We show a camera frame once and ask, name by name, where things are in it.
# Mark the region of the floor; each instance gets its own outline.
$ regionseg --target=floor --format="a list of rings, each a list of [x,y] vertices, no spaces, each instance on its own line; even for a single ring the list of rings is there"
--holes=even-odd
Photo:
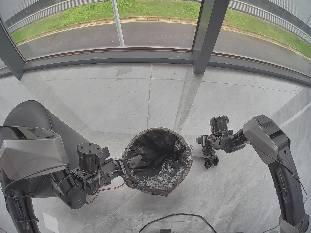
[[[212,117],[227,115],[229,128],[237,131],[252,117],[265,114],[291,139],[300,180],[311,194],[311,87],[219,68],[193,76],[188,65],[44,69],[26,72],[21,81],[12,76],[0,79],[0,125],[13,107],[29,99],[43,103],[90,142],[107,146],[112,157],[120,157],[130,140],[147,128],[167,127],[189,142],[209,134]],[[123,186],[103,192],[79,210],[57,198],[33,199],[40,231],[138,233],[149,221],[180,212],[202,215],[217,232],[261,233],[276,226],[277,195],[268,167],[254,149],[247,146],[232,154],[218,150],[217,155],[220,163],[209,170],[203,159],[192,157],[188,176],[168,197]],[[121,183],[117,178],[111,185]],[[311,199],[305,211],[311,214]],[[0,227],[16,232],[2,196]],[[199,218],[175,216],[151,224],[143,233],[158,233],[159,228],[212,232]]]

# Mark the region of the road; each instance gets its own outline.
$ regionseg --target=road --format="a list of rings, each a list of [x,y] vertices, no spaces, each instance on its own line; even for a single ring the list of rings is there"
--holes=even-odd
[[[191,48],[196,25],[169,22],[124,22],[125,46]],[[62,52],[118,47],[115,23],[71,29],[44,36],[19,46],[26,59]],[[215,52],[251,57],[311,76],[311,61],[276,44],[222,29]]]

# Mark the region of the black trash bag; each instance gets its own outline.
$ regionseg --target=black trash bag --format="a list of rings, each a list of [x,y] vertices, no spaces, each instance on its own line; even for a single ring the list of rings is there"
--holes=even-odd
[[[205,162],[204,162],[205,168],[210,169],[212,164],[214,166],[217,166],[217,164],[219,163],[219,158],[216,155],[216,151],[214,149],[212,149],[211,147],[203,147],[202,153],[204,155],[208,156],[208,158],[204,158],[205,159]]]
[[[142,160],[129,175],[122,176],[128,187],[167,196],[187,176],[191,168],[191,150],[179,134],[166,128],[153,128],[139,133],[126,147],[126,159],[142,155]]]

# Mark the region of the grass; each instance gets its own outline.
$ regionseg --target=grass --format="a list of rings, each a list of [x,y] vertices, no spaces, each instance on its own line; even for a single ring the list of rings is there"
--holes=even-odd
[[[200,3],[180,0],[117,0],[120,17],[169,17],[198,19]],[[12,33],[19,43],[31,37],[71,24],[114,19],[111,1],[90,3],[35,21]],[[225,24],[280,41],[311,57],[311,45],[265,20],[228,9]]]

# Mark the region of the metal column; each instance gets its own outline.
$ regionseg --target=metal column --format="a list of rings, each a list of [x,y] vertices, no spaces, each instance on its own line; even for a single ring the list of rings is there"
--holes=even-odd
[[[114,10],[115,21],[116,21],[117,31],[118,31],[119,41],[120,41],[120,46],[124,47],[125,45],[124,45],[124,39],[123,39],[121,23],[120,23],[120,18],[119,18],[119,11],[118,11],[118,6],[117,6],[117,0],[111,0],[111,2],[112,2],[112,9]]]
[[[203,0],[193,43],[193,73],[204,74],[230,0]]]
[[[0,58],[15,77],[19,80],[23,77],[25,60],[8,35],[2,18],[0,18]]]

